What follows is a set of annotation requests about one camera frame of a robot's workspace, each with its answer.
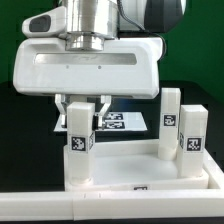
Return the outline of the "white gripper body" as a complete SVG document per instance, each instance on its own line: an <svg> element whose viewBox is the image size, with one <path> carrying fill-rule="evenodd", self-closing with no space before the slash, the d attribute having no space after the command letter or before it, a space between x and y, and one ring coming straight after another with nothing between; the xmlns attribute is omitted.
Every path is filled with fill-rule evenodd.
<svg viewBox="0 0 224 224"><path fill-rule="evenodd" d="M85 95L153 99L159 93L160 38L108 40L100 52L67 51L58 38L19 46L13 84L28 95Z"/></svg>

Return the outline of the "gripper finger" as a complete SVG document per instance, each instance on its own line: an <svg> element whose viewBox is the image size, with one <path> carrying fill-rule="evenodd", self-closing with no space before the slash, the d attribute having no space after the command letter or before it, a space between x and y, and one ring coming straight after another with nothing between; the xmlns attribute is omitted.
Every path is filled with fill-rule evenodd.
<svg viewBox="0 0 224 224"><path fill-rule="evenodd" d="M62 128L67 127L67 106L69 105L69 97L65 94L56 94L55 95L55 104L60 112L59 118L61 119L60 125Z"/></svg>
<svg viewBox="0 0 224 224"><path fill-rule="evenodd" d="M96 130L103 130L105 128L105 118L109 112L112 97L110 95L102 95L100 101L102 108L99 113L94 116L94 125Z"/></svg>

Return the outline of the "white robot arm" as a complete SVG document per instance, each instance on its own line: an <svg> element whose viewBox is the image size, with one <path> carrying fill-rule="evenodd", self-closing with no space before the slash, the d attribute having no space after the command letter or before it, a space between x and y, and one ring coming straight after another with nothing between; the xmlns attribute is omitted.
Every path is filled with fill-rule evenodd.
<svg viewBox="0 0 224 224"><path fill-rule="evenodd" d="M62 118L73 97L99 97L93 120L104 129L114 97L158 95L161 35L185 8L186 0L59 0L23 22L13 85L23 94L53 95Z"/></svg>

